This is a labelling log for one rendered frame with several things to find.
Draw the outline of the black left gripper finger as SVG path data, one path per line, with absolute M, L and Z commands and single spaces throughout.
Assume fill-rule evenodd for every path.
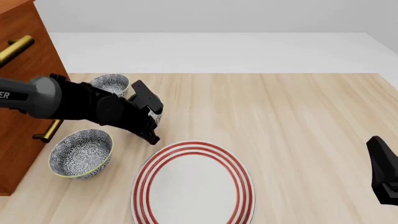
M 153 129 L 139 131 L 137 132 L 136 136 L 144 139 L 150 145 L 156 145 L 160 141 L 160 138 L 155 134 Z

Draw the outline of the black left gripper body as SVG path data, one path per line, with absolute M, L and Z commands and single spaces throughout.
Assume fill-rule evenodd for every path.
M 152 110 L 145 106 L 141 109 L 129 108 L 126 121 L 126 130 L 140 137 L 156 137 L 155 128 L 157 124 L 149 113 Z

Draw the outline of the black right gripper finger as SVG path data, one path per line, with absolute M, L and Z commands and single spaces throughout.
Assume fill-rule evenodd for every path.
M 398 182 L 398 156 L 379 136 L 373 136 L 366 143 L 371 160 L 372 186 Z

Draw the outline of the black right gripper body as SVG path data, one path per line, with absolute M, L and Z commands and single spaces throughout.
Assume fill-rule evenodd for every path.
M 372 189 L 381 205 L 398 206 L 398 182 L 372 184 Z

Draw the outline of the patterned bowl with yellow rim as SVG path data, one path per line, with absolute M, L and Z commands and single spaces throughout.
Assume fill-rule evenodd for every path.
M 49 168 L 59 177 L 90 179 L 109 164 L 113 139 L 99 129 L 79 130 L 59 141 L 49 155 Z
M 104 74 L 90 81 L 94 87 L 125 97 L 129 89 L 129 80 L 122 74 Z

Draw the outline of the white plate with red rings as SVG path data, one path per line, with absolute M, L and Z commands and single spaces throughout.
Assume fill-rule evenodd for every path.
M 199 140 L 172 143 L 150 156 L 130 199 L 134 224 L 250 224 L 255 202 L 245 165 Z

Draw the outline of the red-brown wooden cabinet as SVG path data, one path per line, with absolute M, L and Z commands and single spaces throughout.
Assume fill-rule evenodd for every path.
M 10 40 L 26 35 L 35 42 L 5 67 L 0 77 L 29 82 L 39 76 L 67 76 L 63 63 L 34 5 L 35 0 L 0 0 L 0 52 Z M 45 144 L 33 139 L 52 121 L 34 119 L 16 110 L 0 108 L 0 196 L 11 195 Z

